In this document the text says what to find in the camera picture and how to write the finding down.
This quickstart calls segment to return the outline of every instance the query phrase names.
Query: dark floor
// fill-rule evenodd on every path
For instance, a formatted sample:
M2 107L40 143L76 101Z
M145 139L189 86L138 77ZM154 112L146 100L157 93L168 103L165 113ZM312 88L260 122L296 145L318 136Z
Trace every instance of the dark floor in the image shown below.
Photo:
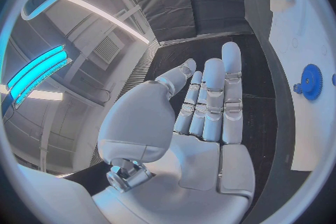
M233 35L203 40L188 41L160 48L146 75L154 80L164 72L193 58L197 70L204 70L204 63L211 58L221 57L225 42L234 41L241 50L243 92L243 140L248 148L255 169L256 188L251 210L261 195L272 166L277 137L276 100L273 82L263 50L255 35ZM190 80L171 99L177 117Z

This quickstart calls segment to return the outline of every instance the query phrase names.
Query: ventilation grille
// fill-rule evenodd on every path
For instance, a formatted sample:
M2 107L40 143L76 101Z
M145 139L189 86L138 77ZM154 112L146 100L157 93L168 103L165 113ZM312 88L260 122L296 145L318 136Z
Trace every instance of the ventilation grille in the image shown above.
M144 81L144 78L148 72L148 69L151 66L151 63L153 61L153 58L156 54L157 49L160 47L159 43L154 40L146 49L142 57L140 58L139 62L135 66L134 70L130 74L129 78L127 79L122 91L120 92L117 100L122 97L126 92L134 88L136 85L139 85ZM94 150L94 154L91 158L90 166L98 164L99 162L102 162L101 157L98 153L97 145Z
M110 64L114 57L120 52L120 48L107 36L98 46L94 52L107 64Z

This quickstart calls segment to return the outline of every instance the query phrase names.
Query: robotic hand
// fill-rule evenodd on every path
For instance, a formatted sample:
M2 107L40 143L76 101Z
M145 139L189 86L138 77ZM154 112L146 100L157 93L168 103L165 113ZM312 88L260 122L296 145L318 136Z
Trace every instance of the robotic hand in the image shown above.
M172 139L175 113L169 103L196 70L196 62L182 65L144 82L124 94L108 112L98 136L101 158L114 165L107 177L126 192L152 177L143 163L159 160Z

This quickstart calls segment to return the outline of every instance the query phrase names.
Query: ceiling vent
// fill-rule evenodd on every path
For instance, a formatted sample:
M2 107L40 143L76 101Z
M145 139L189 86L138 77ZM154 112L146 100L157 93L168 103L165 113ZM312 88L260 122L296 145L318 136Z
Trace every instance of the ceiling vent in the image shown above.
M107 64L110 64L114 57L121 51L122 48L118 47L108 36L105 37L94 52Z

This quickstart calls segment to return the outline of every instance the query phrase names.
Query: blue light panel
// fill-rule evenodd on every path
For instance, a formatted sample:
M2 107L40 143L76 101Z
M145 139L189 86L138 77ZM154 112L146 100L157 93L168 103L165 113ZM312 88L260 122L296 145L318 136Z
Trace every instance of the blue light panel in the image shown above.
M43 81L45 81L48 77L50 77L53 73L60 70L63 66L66 66L70 61L68 59L65 59L61 61L60 63L56 64L54 67L51 67L51 69L47 70L45 73L43 73L40 77L38 77L32 84L30 84L24 92L16 99L15 101L15 108L17 109L22 102L30 95L30 93L36 88L38 85L40 85Z
M11 95L15 100L22 91L25 90L26 87L29 86L31 82L36 80L39 76L41 76L44 72L49 70L54 65L58 64L59 62L67 59L68 55L63 50L47 60L41 62L37 66L35 66L32 70L28 71L11 89Z
M50 56L60 52L63 50L63 45L58 46L44 54L42 54L41 56L37 57L35 60L32 60L29 64L27 64L25 67L23 67L23 69L21 69L8 83L8 88L13 87L29 70L33 69L36 65L38 65L39 63L43 62L44 60L46 60L47 58L49 58Z

